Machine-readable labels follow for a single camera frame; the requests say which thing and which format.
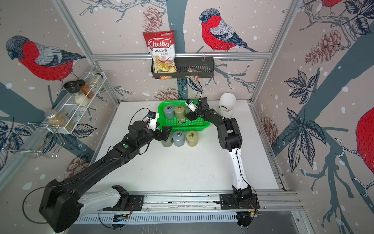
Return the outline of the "green canister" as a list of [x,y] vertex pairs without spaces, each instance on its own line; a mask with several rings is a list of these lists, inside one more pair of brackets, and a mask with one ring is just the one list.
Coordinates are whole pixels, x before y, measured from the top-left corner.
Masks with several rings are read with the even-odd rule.
[[168,138],[166,140],[162,140],[161,143],[164,147],[171,147],[173,145],[173,139]]

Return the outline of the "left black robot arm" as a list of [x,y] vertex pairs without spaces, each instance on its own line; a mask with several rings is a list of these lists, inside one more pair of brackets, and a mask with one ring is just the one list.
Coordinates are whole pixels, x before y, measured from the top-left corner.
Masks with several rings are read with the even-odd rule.
[[135,121],[129,132],[104,157],[80,173],[61,182],[50,181],[43,192],[39,213],[52,229],[60,233],[79,218],[83,204],[78,200],[112,171],[127,164],[140,149],[153,140],[167,140],[172,127],[152,130],[144,121]]

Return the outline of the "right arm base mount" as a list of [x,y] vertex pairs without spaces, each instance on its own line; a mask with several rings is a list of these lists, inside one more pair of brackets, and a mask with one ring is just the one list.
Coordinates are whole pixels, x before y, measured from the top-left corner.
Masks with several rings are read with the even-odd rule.
[[231,194],[220,194],[219,200],[215,202],[221,206],[222,210],[258,210],[260,208],[257,193],[251,186],[237,189],[232,185],[232,190]]

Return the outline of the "yellow canister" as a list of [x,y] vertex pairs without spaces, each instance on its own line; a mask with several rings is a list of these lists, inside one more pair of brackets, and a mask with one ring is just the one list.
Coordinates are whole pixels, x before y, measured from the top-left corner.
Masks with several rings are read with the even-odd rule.
[[186,133],[186,142],[190,147],[195,147],[198,144],[199,135],[196,131],[191,130]]
[[183,105],[175,106],[174,114],[178,120],[183,120],[185,118],[185,107]]

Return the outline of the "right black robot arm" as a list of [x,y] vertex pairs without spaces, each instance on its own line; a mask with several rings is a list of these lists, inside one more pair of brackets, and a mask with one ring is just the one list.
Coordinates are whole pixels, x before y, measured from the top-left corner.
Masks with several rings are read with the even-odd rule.
[[191,99],[187,99],[185,105],[189,109],[186,114],[188,120],[194,121],[197,118],[202,118],[217,127],[219,144],[222,149],[228,152],[234,171],[232,204],[239,208],[246,206],[253,199],[253,191],[246,181],[243,169],[241,156],[243,138],[236,119],[223,117],[215,109],[210,108],[206,97],[199,98],[197,104]]

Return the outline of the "blue canister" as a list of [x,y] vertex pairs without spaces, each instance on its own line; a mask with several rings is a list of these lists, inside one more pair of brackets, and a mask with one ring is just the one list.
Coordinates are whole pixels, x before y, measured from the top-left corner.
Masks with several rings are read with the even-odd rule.
[[172,105],[167,105],[163,109],[165,118],[167,120],[172,120],[175,118],[175,111],[174,111],[174,106]]
[[181,147],[185,143],[185,134],[182,131],[175,131],[172,135],[172,140],[175,146]]

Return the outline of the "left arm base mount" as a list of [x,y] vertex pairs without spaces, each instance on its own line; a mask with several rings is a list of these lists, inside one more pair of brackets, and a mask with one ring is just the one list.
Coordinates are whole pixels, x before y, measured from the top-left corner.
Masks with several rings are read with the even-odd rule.
[[141,211],[144,203],[144,195],[130,195],[129,192],[120,185],[112,186],[118,195],[119,200],[113,206],[103,208],[103,211]]

